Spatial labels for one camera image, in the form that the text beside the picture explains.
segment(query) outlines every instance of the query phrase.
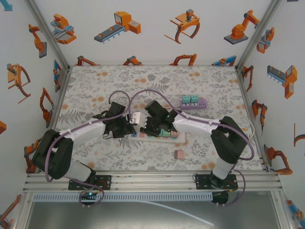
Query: floral tablecloth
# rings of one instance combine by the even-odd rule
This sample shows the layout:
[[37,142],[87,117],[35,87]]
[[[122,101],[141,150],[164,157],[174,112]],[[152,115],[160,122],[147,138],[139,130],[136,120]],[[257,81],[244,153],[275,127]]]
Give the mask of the floral tablecloth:
[[[115,90],[130,96],[142,89],[155,89],[163,93],[174,106],[184,95],[198,95],[208,101],[205,110],[187,111],[192,115],[211,119],[232,117],[250,136],[252,134],[233,67],[215,66],[75,66],[69,80],[57,130],[78,126],[93,115],[108,109],[108,97]],[[168,104],[154,93],[142,93],[135,98],[132,112],[144,112],[152,99]],[[123,95],[113,101],[127,106]],[[255,157],[240,160],[238,169],[262,169],[254,140]],[[174,159],[175,150],[185,152],[184,160]],[[250,157],[247,146],[242,157]],[[186,134],[184,144],[154,143],[122,139],[88,141],[77,148],[72,159],[96,170],[211,170],[218,155],[211,139]]]

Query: small pink cube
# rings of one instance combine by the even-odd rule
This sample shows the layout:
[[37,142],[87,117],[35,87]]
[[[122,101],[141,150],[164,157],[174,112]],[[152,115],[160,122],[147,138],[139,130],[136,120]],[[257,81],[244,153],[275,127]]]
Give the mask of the small pink cube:
[[179,131],[171,131],[171,137],[178,137],[179,136]]
[[175,158],[175,159],[178,159],[178,160],[183,160],[183,159],[185,159],[184,151],[183,151],[183,150],[175,150],[174,158]]
[[145,134],[145,133],[140,132],[139,137],[141,137],[141,138],[145,138],[145,137],[146,137],[146,134]]

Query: black mounting plate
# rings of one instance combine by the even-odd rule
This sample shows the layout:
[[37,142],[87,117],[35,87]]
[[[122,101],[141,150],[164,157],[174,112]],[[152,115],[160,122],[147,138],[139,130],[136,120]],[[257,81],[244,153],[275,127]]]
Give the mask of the black mounting plate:
[[[194,174],[194,178],[197,189],[206,189],[206,190],[216,189],[211,184],[210,174]],[[238,184],[235,174],[229,174],[227,176],[227,178],[224,180],[224,187],[222,189],[233,190],[233,191],[238,189]]]
[[[103,190],[110,190],[111,175],[96,175],[95,180],[96,180],[95,185],[101,187]],[[75,191],[75,190],[84,191],[84,190],[88,190],[90,188],[91,188],[90,186],[81,185],[72,180],[69,181],[68,190],[70,190],[70,191]]]

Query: metal corner post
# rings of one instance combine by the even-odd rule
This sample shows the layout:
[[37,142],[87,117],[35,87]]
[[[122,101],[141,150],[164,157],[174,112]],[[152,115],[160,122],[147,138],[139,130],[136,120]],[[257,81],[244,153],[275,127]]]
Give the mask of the metal corner post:
[[248,46],[246,47],[242,57],[240,58],[240,61],[237,65],[237,72],[238,73],[240,73],[242,71],[246,61],[250,57],[252,51],[255,49],[257,43],[259,42],[259,40],[262,37],[262,34],[265,31],[268,23],[270,22],[271,18],[275,14],[277,8],[279,7],[279,5],[281,4],[282,1],[283,0],[272,0],[272,2],[270,3],[270,5],[269,5],[268,9],[266,10],[264,16],[260,20],[259,25],[256,28],[255,33],[253,34]]
[[64,57],[62,51],[58,47],[57,42],[55,41],[54,36],[53,36],[52,32],[50,31],[46,21],[44,20],[40,10],[38,9],[35,1],[34,0],[24,0],[24,1],[27,4],[27,7],[29,8],[34,19],[38,23],[38,26],[39,26],[41,32],[46,37],[47,42],[53,49],[56,57],[59,59],[61,65],[62,65],[62,68],[65,69],[65,71],[68,71],[68,69],[69,69],[68,62],[67,62],[66,58]]

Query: white cable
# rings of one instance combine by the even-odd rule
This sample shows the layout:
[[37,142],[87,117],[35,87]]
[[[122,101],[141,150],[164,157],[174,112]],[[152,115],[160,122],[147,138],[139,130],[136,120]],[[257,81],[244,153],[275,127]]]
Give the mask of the white cable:
[[167,208],[167,209],[169,209],[169,210],[173,210],[173,211],[176,211],[176,212],[180,212],[180,213],[185,214],[185,215],[187,215],[187,216],[190,216],[190,217],[192,217],[192,218],[194,218],[194,219],[197,219],[197,220],[201,221],[202,223],[206,223],[206,224],[208,224],[208,225],[214,227],[214,224],[213,224],[213,223],[210,223],[209,221],[206,221],[206,220],[204,220],[204,219],[201,219],[201,218],[199,218],[199,217],[197,217],[197,216],[194,216],[194,215],[192,215],[192,214],[190,214],[190,213],[187,213],[187,212],[185,212],[185,211],[181,211],[181,210],[176,209],[176,208],[171,208],[171,207],[166,206],[166,205],[163,205],[163,204],[158,204],[158,203],[149,202],[149,201],[137,200],[136,202],[144,203],[144,204],[152,204],[152,205],[156,205],[156,206],[159,206],[159,207],[162,207],[162,208]]
[[253,130],[252,135],[249,137],[249,140],[251,140],[251,139],[253,138],[254,134],[255,134],[255,127],[254,127],[254,125],[251,123],[251,121],[249,120],[248,117],[247,117],[247,119],[248,119],[250,125],[252,126],[252,130]]

